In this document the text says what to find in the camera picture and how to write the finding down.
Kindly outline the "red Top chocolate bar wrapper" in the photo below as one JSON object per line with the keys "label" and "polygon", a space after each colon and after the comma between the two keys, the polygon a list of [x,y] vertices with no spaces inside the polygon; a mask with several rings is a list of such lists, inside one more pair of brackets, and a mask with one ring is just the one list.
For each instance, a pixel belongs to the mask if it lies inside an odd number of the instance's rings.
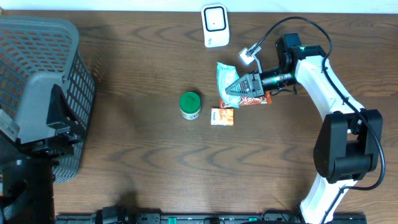
{"label": "red Top chocolate bar wrapper", "polygon": [[[271,94],[270,94],[270,91],[267,91],[264,96],[260,96],[258,98],[241,96],[239,98],[238,106],[242,107],[242,106],[249,106],[249,105],[266,105],[266,104],[271,104],[271,103],[272,103]],[[234,108],[234,106],[227,104],[225,101],[223,101],[222,98],[220,98],[220,108],[222,108],[222,109]]]}

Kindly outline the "light green snack packet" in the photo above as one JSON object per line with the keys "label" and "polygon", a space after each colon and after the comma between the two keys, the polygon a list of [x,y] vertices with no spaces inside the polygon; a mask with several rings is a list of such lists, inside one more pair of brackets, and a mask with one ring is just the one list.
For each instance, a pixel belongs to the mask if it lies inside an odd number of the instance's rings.
{"label": "light green snack packet", "polygon": [[218,62],[216,79],[221,99],[230,107],[239,108],[241,98],[226,93],[226,88],[239,79],[236,67]]}

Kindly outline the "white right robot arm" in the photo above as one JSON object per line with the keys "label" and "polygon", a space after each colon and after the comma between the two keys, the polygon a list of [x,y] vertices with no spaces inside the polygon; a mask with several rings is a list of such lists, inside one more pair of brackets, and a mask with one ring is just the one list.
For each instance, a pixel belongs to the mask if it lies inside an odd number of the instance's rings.
{"label": "white right robot arm", "polygon": [[320,45],[303,45],[299,35],[291,33],[275,46],[278,66],[247,73],[224,91],[250,98],[296,84],[307,91],[323,124],[313,150],[317,176],[299,209],[305,223],[328,223],[345,193],[358,190],[359,180],[385,164],[380,152],[382,116],[350,95]]}

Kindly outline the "white barcode scanner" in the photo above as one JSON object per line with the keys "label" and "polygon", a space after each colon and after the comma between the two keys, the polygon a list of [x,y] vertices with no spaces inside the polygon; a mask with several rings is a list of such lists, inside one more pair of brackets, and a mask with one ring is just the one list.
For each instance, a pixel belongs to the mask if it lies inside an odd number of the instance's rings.
{"label": "white barcode scanner", "polygon": [[207,48],[229,44],[228,14],[224,5],[212,4],[201,9],[204,44]]}

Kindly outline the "small orange box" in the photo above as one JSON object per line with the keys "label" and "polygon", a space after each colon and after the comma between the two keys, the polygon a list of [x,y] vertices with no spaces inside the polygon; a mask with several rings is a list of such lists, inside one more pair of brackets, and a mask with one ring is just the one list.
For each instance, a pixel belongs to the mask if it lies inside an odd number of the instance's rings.
{"label": "small orange box", "polygon": [[234,109],[211,109],[212,126],[233,126],[234,125]]}

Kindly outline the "green lid jar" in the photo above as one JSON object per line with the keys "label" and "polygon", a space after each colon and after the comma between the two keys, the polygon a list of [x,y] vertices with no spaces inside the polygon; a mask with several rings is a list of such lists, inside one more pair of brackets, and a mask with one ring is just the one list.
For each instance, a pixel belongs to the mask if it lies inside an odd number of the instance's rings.
{"label": "green lid jar", "polygon": [[201,98],[195,92],[185,92],[179,99],[179,107],[185,119],[197,119],[201,113]]}

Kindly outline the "grey plastic basket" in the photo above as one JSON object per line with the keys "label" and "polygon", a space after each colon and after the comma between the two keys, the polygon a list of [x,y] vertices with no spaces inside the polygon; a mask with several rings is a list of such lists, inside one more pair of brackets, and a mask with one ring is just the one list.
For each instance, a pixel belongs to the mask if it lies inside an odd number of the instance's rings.
{"label": "grey plastic basket", "polygon": [[[26,16],[1,18],[1,110],[16,123],[28,89],[59,85],[86,135],[96,95],[96,83],[78,50],[77,28],[64,19]],[[53,167],[57,183],[74,178],[80,168],[85,140],[74,144],[74,155],[59,157]]]}

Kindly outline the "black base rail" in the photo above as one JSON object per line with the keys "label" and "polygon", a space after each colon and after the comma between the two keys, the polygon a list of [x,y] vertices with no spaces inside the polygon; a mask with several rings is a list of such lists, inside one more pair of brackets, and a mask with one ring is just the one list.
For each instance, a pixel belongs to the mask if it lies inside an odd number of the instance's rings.
{"label": "black base rail", "polygon": [[239,224],[239,223],[303,223],[297,213],[268,209],[262,214],[177,214],[177,213],[133,213],[121,207],[104,207],[92,214],[64,213],[55,217],[56,224]]}

